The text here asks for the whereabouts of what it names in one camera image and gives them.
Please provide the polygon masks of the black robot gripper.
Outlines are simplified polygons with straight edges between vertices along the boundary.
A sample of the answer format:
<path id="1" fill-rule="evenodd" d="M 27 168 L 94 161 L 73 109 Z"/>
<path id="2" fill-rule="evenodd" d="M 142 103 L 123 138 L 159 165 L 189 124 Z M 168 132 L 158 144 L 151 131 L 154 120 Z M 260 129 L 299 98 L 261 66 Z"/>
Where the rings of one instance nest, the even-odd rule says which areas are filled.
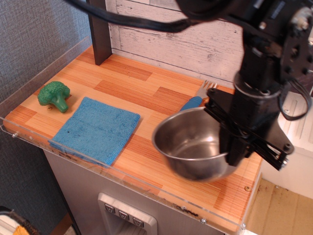
<path id="1" fill-rule="evenodd" d="M 277 170 L 286 164 L 294 147 L 278 124 L 281 89 L 261 91 L 237 82 L 234 94 L 211 88 L 207 95 L 204 110 L 220 123 L 220 152 L 229 165 L 238 166 L 252 153 Z"/>

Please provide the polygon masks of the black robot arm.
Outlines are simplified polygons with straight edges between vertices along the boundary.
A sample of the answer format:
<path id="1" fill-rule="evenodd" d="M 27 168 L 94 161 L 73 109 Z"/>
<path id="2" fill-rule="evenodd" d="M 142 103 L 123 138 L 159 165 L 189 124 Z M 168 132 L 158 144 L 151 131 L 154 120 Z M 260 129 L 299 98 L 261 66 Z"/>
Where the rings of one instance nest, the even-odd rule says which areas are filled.
<path id="1" fill-rule="evenodd" d="M 234 94 L 209 89 L 205 111 L 220 123 L 220 152 L 236 166 L 253 152 L 280 169 L 294 147 L 278 125 L 289 121 L 283 109 L 290 88 L 311 97 L 298 78 L 313 63 L 309 35 L 313 26 L 310 0 L 180 0 L 178 6 L 191 20 L 218 18 L 243 29 L 244 56 L 234 78 Z"/>

